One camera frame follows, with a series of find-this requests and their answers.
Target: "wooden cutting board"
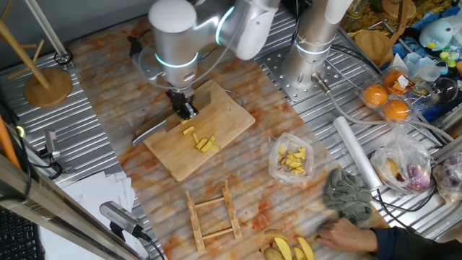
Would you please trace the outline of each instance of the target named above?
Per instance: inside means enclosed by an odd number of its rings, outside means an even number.
[[[210,104],[184,125],[176,114],[171,115],[165,128],[143,141],[176,181],[184,180],[219,152],[216,149],[198,151],[192,132],[183,135],[184,129],[194,126],[199,140],[215,136],[214,144],[223,149],[255,123],[255,118],[228,96],[214,80],[209,80],[196,89],[195,100],[198,103],[209,100]]]

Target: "wooden rack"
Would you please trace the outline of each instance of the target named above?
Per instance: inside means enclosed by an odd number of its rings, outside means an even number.
[[[234,208],[234,204],[232,203],[232,195],[230,192],[230,188],[228,187],[228,180],[225,180],[225,187],[222,188],[223,197],[219,197],[216,199],[211,199],[206,202],[202,202],[200,204],[194,204],[194,199],[189,195],[189,192],[186,192],[186,196],[188,197],[188,209],[189,209],[189,217],[191,218],[191,224],[193,226],[193,234],[194,240],[196,241],[196,247],[198,251],[205,250],[204,240],[209,238],[214,238],[218,235],[223,235],[226,233],[234,232],[234,237],[236,240],[239,240],[243,237],[242,231],[240,229],[239,220],[237,220],[236,209]],[[197,216],[196,209],[199,207],[203,207],[206,205],[210,205],[216,202],[225,201],[225,205],[228,211],[228,215],[230,216],[231,227],[225,228],[224,230],[220,230],[217,232],[210,233],[208,235],[202,235],[201,226],[199,224],[199,218]]]

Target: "plastic bag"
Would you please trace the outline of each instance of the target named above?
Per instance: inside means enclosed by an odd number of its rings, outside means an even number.
[[[430,160],[423,144],[393,129],[370,162],[385,185],[403,194],[419,194],[430,187]]]
[[[462,200],[462,152],[457,152],[433,171],[440,195],[446,203]]]
[[[305,169],[305,172],[298,173],[295,175],[291,173],[291,168],[288,165],[282,165],[281,160],[279,159],[279,149],[284,147],[284,152],[282,153],[282,157],[287,156],[287,152],[292,151],[294,153],[299,152],[298,149],[305,148],[305,159],[300,160],[302,166]],[[276,140],[276,143],[271,148],[271,152],[269,154],[269,174],[277,179],[281,183],[301,183],[304,181],[311,180],[314,176],[313,174],[313,165],[314,165],[314,151],[313,148],[305,141],[301,140],[300,138],[288,134],[283,133],[281,136]]]

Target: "blue plush toy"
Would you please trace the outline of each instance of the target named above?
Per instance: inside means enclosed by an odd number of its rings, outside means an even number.
[[[432,51],[441,51],[454,35],[453,26],[445,21],[434,21],[422,31],[419,36],[419,42],[422,47],[432,49]]]

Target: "gray cloth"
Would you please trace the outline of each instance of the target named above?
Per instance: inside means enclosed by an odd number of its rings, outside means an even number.
[[[353,224],[358,225],[372,215],[370,190],[361,187],[361,180],[344,169],[335,169],[327,180],[324,204],[340,212]]]

